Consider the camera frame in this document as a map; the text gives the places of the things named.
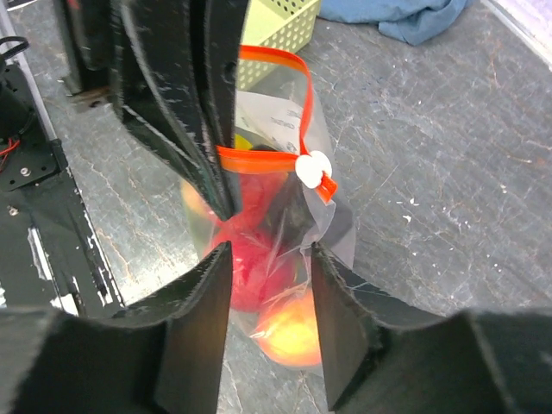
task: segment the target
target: red apple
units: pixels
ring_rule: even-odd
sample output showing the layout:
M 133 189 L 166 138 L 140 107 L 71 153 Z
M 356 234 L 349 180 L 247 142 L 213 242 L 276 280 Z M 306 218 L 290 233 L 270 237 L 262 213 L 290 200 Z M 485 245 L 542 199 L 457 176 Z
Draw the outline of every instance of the red apple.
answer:
M 258 229 L 247 232 L 221 230 L 211 247 L 232 242 L 232 298 L 230 307 L 241 312 L 258 312 L 270 298 L 290 287 L 295 280 L 295 264 L 287 254 L 279 256 L 270 237 Z
M 265 218 L 274 197 L 278 194 L 287 174 L 240 174 L 242 210 L 226 222 L 216 219 L 216 225 L 228 232 L 254 229 Z

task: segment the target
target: yellow basket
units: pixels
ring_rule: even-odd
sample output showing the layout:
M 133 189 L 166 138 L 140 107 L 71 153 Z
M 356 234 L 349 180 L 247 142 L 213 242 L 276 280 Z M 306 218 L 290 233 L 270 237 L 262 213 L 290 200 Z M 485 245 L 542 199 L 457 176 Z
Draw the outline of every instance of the yellow basket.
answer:
M 296 53 L 312 37 L 322 0 L 250 0 L 241 43 Z M 272 65 L 243 60 L 238 89 L 246 91 L 263 79 Z

